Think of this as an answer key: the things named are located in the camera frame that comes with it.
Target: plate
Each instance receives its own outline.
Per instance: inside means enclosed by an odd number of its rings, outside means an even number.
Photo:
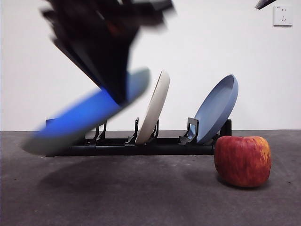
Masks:
[[[36,132],[25,142],[23,149],[32,154],[53,155],[69,147],[138,98],[146,90],[149,77],[150,71],[146,68],[128,75],[128,101],[123,105],[118,105],[105,89],[96,92]]]
[[[210,141],[222,128],[234,108],[237,96],[238,82],[234,75],[226,76],[213,88],[195,115],[199,121],[198,144]]]
[[[142,145],[150,139],[165,103],[169,88],[169,82],[170,79],[168,73],[162,71],[150,99],[143,124],[138,131],[137,139],[135,142],[137,145]]]

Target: blue plate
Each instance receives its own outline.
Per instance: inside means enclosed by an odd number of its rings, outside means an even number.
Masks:
[[[32,154],[51,155],[72,145],[97,125],[103,124],[146,90],[150,71],[141,69],[127,77],[127,103],[118,105],[108,92],[102,89],[36,132],[26,141],[23,149]]]
[[[210,141],[222,128],[234,108],[237,96],[238,82],[234,75],[223,78],[209,93],[195,115],[195,119],[199,120],[198,144]]]

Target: white wall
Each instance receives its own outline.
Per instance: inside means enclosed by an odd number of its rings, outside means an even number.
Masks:
[[[133,129],[165,68],[171,76],[160,129],[185,129],[209,91],[232,73],[239,85],[234,129],[301,129],[301,1],[174,0],[167,29],[143,29],[130,68],[148,66],[147,93],[114,117],[108,130]],[[294,8],[292,28],[272,26],[272,6]],[[96,86],[49,40],[41,0],[2,0],[1,129],[35,130]]]

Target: white plate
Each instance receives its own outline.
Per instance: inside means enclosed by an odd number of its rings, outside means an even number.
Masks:
[[[138,136],[136,139],[137,145],[142,145],[150,139],[167,96],[169,81],[170,79],[167,72],[162,71],[152,94],[144,122],[138,131]]]

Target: wall outlet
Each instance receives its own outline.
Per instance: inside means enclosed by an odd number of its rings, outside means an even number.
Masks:
[[[292,26],[293,8],[291,6],[274,6],[274,26]]]

